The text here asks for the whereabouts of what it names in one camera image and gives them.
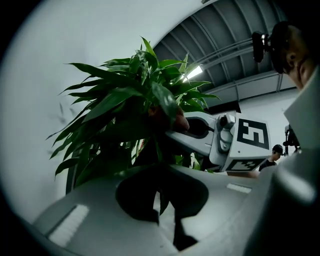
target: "ceiling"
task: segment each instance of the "ceiling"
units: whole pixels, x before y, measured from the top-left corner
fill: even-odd
[[[215,106],[294,87],[273,71],[270,56],[261,63],[253,58],[252,33],[272,33],[285,21],[284,12],[272,0],[218,0],[200,9],[172,29],[154,48],[160,60],[199,63],[203,72],[191,80],[210,81],[199,90],[215,94]]]

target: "person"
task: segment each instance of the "person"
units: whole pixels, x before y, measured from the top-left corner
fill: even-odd
[[[274,69],[288,75],[299,90],[306,86],[319,61],[313,36],[289,21],[281,21],[273,27],[270,37]]]
[[[281,156],[284,155],[284,149],[281,145],[277,144],[272,148],[272,155],[266,159],[259,167],[259,172],[265,167],[268,166],[276,166],[276,161],[280,159]]]

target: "black shirt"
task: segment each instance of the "black shirt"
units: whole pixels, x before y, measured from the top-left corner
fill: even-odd
[[[266,159],[259,167],[259,172],[261,172],[261,170],[265,167],[268,167],[268,166],[276,166],[277,163],[276,162],[270,162],[268,159]]]

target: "camera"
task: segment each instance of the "camera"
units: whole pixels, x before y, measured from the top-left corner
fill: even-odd
[[[265,53],[270,51],[268,45],[269,35],[256,31],[252,34],[253,58],[256,62],[262,62]]]

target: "ceiling light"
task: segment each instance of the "ceiling light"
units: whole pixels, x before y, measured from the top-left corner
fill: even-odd
[[[188,81],[188,79],[191,79],[202,72],[203,72],[202,68],[200,66],[197,66],[194,70],[191,71],[190,74],[188,74],[187,78],[185,78],[183,82]]]

